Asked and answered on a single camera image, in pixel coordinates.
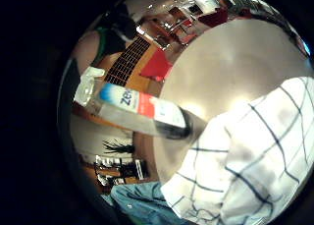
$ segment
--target bottle cap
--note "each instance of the bottle cap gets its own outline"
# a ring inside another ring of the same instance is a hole
[[[105,74],[103,69],[89,66],[80,76],[80,83],[75,95],[75,102],[81,106],[86,106],[94,89],[95,78],[102,77]]]

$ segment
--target ceiling light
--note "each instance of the ceiling light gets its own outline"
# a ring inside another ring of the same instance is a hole
[[[136,27],[136,31],[137,31],[139,34],[142,34],[142,35],[145,34],[145,31],[143,31],[140,27]]]
[[[308,46],[306,45],[306,43],[305,43],[304,41],[302,41],[302,43],[303,43],[304,49],[305,49],[305,51],[307,52],[307,54],[308,54],[308,55],[311,55],[311,51],[310,51],[310,49],[308,48]]]

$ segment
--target furniture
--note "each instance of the furniture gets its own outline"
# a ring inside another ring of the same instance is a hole
[[[191,20],[189,20],[189,19],[184,20],[184,21],[183,21],[183,24],[184,24],[186,27],[188,27],[188,28],[192,26],[192,22],[191,22]]]
[[[198,20],[204,25],[213,28],[220,24],[223,24],[228,19],[227,9],[216,9],[215,12],[204,14],[198,17]]]
[[[140,71],[140,75],[161,82],[166,79],[172,66],[167,60],[165,52],[158,48],[145,67]]]

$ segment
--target red label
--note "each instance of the red label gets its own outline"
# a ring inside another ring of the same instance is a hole
[[[153,119],[155,116],[153,99],[152,95],[140,93],[137,113]]]

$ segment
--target white surface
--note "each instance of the white surface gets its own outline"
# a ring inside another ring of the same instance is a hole
[[[286,79],[301,76],[313,76],[313,70],[280,28],[263,21],[231,21],[205,31],[188,46],[160,98],[208,122],[265,95]],[[180,168],[190,147],[184,141],[154,139],[162,183]]]
[[[185,120],[180,108],[173,102],[163,99],[153,98],[155,103],[154,119],[162,123],[185,128]]]
[[[276,218],[313,165],[313,100],[314,80],[294,78],[212,119],[161,189],[169,206],[204,225]]]

